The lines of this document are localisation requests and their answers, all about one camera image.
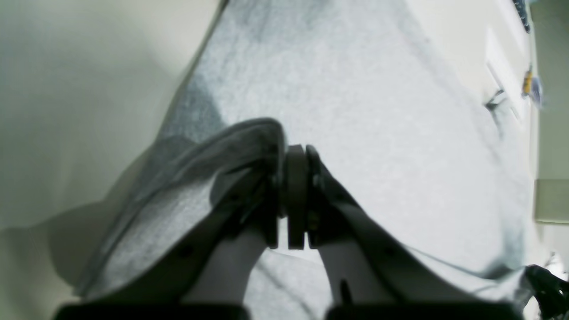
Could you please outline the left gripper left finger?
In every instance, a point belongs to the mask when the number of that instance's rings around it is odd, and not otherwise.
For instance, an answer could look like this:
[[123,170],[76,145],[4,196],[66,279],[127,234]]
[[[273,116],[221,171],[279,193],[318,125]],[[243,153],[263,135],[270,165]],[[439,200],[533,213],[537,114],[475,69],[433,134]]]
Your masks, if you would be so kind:
[[190,146],[161,141],[84,272],[93,304],[242,301],[276,241],[285,135],[249,120]]

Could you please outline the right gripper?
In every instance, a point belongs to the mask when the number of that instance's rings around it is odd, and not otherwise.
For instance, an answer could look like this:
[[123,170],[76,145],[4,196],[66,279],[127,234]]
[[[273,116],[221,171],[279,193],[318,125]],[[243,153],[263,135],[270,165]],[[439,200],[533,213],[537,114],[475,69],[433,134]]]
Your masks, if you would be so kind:
[[525,267],[525,277],[538,302],[541,319],[567,320],[569,317],[569,284],[538,265]]

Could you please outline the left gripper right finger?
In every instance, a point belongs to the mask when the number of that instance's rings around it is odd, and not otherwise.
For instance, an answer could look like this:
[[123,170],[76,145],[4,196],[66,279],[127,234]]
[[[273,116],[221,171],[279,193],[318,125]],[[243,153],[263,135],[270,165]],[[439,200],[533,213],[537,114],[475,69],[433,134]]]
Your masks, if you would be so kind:
[[374,222],[309,145],[287,148],[289,249],[319,252],[336,304],[482,304]]

